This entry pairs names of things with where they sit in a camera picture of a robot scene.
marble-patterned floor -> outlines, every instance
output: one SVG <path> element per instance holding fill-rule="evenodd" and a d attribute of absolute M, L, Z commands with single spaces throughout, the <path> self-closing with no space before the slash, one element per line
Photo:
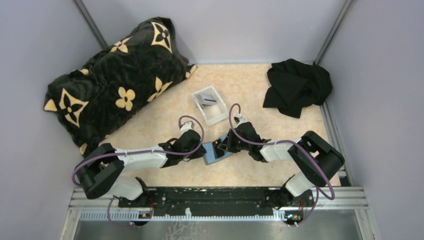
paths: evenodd
<path fill-rule="evenodd" d="M 191 115 L 202 123 L 205 142 L 216 140 L 228 132 L 228 121 L 207 127 L 191 96 L 209 85 L 216 88 L 228 109 L 233 103 L 239 103 L 242 116 L 252 122 L 262 138 L 294 139 L 312 130 L 328 140 L 319 106 L 304 108 L 300 119 L 282 115 L 276 108 L 262 108 L 270 86 L 266 75 L 270 67 L 268 64 L 199 65 L 188 80 L 169 88 L 103 142 L 121 149 L 164 143 L 180 136 L 180 115 Z M 140 177 L 148 186 L 157 187 L 242 187 L 281 186 L 297 172 L 299 168 L 292 160 L 262 163 L 254 161 L 247 152 L 240 152 L 208 166 L 198 158 L 172 167 L 136 170 L 125 175 Z M 331 183 L 340 186 L 337 175 Z"/>

cable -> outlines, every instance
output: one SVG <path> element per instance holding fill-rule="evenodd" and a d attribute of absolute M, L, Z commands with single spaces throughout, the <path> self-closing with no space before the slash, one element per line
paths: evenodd
<path fill-rule="evenodd" d="M 145 154 L 145 153 L 162 153 L 162 154 L 171 154 L 171 155 L 178 155 L 178 156 L 186 156 L 186 155 L 190 155 L 190 154 L 195 153 L 202 146 L 203 140 L 205 138 L 205 130 L 204 130 L 202 124 L 196 118 L 194 118 L 192 116 L 189 116 L 189 115 L 183 115 L 183 116 L 179 117 L 178 124 L 181 124 L 181 119 L 183 119 L 183 118 L 189 118 L 189 119 L 194 120 L 199 125 L 199 127 L 200 127 L 200 130 L 201 130 L 200 142 L 199 142 L 199 144 L 197 145 L 197 147 L 194 150 L 189 151 L 189 152 L 173 152 L 173 151 L 164 151 L 164 150 L 153 150 L 152 151 L 151 149 L 149 149 L 149 150 L 131 151 L 131 152 L 127 152 L 127 153 L 125 153 L 125 152 L 106 153 L 106 154 L 103 154 L 103 155 L 95 156 L 95 157 L 93 157 L 93 158 L 91 158 L 91 159 L 89 159 L 89 160 L 81 163 L 80 165 L 78 165 L 75 168 L 75 170 L 73 170 L 73 172 L 72 172 L 72 183 L 74 185 L 78 186 L 78 187 L 81 187 L 81 184 L 79 184 L 75 180 L 75 175 L 77 174 L 77 172 L 81 168 L 83 168 L 84 166 L 86 166 L 86 165 L 88 165 L 88 164 L 90 164 L 92 162 L 95 162 L 95 161 L 97 161 L 99 159 L 103 159 L 103 158 L 115 157 L 115 156 L 124 156 L 124 155 Z"/>
<path fill-rule="evenodd" d="M 299 222 L 297 225 L 292 224 L 291 226 L 293 227 L 298 227 L 300 226 L 305 220 L 307 220 L 309 218 L 309 216 L 312 214 L 312 212 L 315 209 L 315 206 L 318 203 L 318 198 L 319 198 L 319 194 L 320 192 L 329 200 L 334 200 L 334 198 L 336 197 L 335 193 L 334 193 L 334 188 L 330 183 L 330 180 L 328 179 L 328 177 L 326 176 L 326 174 L 323 172 L 323 170 L 320 168 L 320 166 L 318 166 L 318 164 L 314 161 L 314 158 L 312 158 L 312 156 L 302 147 L 300 146 L 297 142 L 294 142 L 292 140 L 279 140 L 277 142 L 254 142 L 254 141 L 249 141 L 247 139 L 245 139 L 244 137 L 240 136 L 236 129 L 233 126 L 233 121 L 231 119 L 231 115 L 233 112 L 233 108 L 237 106 L 238 107 L 238 114 L 241 114 L 242 112 L 242 108 L 240 107 L 240 104 L 238 103 L 234 103 L 230 109 L 229 109 L 229 114 L 228 114 L 228 121 L 229 121 L 229 125 L 231 127 L 232 132 L 243 142 L 248 143 L 248 144 L 252 144 L 252 145 L 257 145 L 257 146 L 268 146 L 268 145 L 274 145 L 274 144 L 293 144 L 297 149 L 299 149 L 305 156 L 306 158 L 310 161 L 310 163 L 316 168 L 316 170 L 318 171 L 318 173 L 321 175 L 321 177 L 324 179 L 325 183 L 328 185 L 328 188 L 330 190 L 331 196 L 328 196 L 320 187 L 316 186 L 316 198 L 315 198 L 315 202 L 312 205 L 312 208 L 310 209 L 310 211 L 306 214 L 306 216 L 303 218 L 303 220 L 301 222 Z"/>
<path fill-rule="evenodd" d="M 304 214 L 304 200 L 300 199 L 300 215 Z"/>
<path fill-rule="evenodd" d="M 113 225 L 113 226 L 115 226 L 115 227 L 117 227 L 117 228 L 119 228 L 119 229 L 131 229 L 132 227 L 133 227 L 133 225 L 131 224 L 131 225 L 129 225 L 129 226 L 121 226 L 121 225 L 118 225 L 118 224 L 116 224 L 116 223 L 114 223 L 114 221 L 112 221 L 112 219 L 111 219 L 111 206 L 112 206 L 112 202 L 115 200 L 115 199 L 117 199 L 117 196 L 115 196 L 115 195 L 113 195 L 113 197 L 112 197 L 112 199 L 110 200 L 110 202 L 109 202 L 109 205 L 107 206 L 107 220 L 109 220 L 109 222 Z"/>

crumpled black fabric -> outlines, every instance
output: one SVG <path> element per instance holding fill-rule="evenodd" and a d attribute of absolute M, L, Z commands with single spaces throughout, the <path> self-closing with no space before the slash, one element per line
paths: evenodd
<path fill-rule="evenodd" d="M 264 108 L 278 108 L 284 115 L 300 118 L 303 107 L 322 105 L 333 90 L 330 74 L 318 65 L 294 59 L 273 63 L 268 70 L 271 87 Z"/>

metal post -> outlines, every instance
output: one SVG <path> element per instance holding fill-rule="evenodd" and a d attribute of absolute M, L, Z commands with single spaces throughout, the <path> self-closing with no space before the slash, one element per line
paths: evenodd
<path fill-rule="evenodd" d="M 90 16 L 89 11 L 87 10 L 86 6 L 84 5 L 82 0 L 73 0 L 75 3 L 76 8 L 81 13 L 82 17 L 84 18 L 85 22 L 87 22 L 88 27 L 90 28 L 91 32 L 94 34 L 95 39 L 98 41 L 102 49 L 105 49 L 108 47 L 108 44 L 106 43 L 105 39 L 103 38 L 102 34 L 99 31 L 99 28 L 96 26 L 93 18 Z"/>
<path fill-rule="evenodd" d="M 324 42 L 324 45 L 322 45 L 321 49 L 319 50 L 318 56 L 316 57 L 315 61 L 313 61 L 314 65 L 319 65 L 321 63 L 321 60 L 326 54 L 327 49 L 330 46 L 330 43 L 332 42 L 334 36 L 337 33 L 337 30 L 339 30 L 340 24 L 343 22 L 343 19 L 345 19 L 349 8 L 353 5 L 354 2 L 356 2 L 356 0 L 346 0 L 346 2 L 344 3 L 343 8 L 341 9 L 341 12 L 338 14 L 338 17 L 335 20 L 334 25 L 332 26 L 330 32 L 328 33 L 328 36 Z"/>

blue object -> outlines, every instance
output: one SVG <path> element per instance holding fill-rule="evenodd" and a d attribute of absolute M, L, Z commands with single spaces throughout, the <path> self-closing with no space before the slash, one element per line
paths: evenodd
<path fill-rule="evenodd" d="M 219 139 L 221 139 L 221 141 L 224 141 L 224 139 L 227 137 L 227 135 L 228 134 L 226 133 L 225 135 L 221 136 Z M 211 141 L 211 142 L 207 142 L 207 143 L 203 143 L 202 144 L 202 146 L 204 147 L 204 149 L 206 149 L 206 154 L 203 156 L 204 163 L 206 165 L 217 163 L 217 162 L 225 159 L 226 157 L 230 156 L 231 154 L 233 154 L 232 152 L 224 151 L 224 155 L 223 156 L 221 156 L 219 158 L 215 158 L 214 145 L 213 145 L 213 143 L 215 141 Z"/>

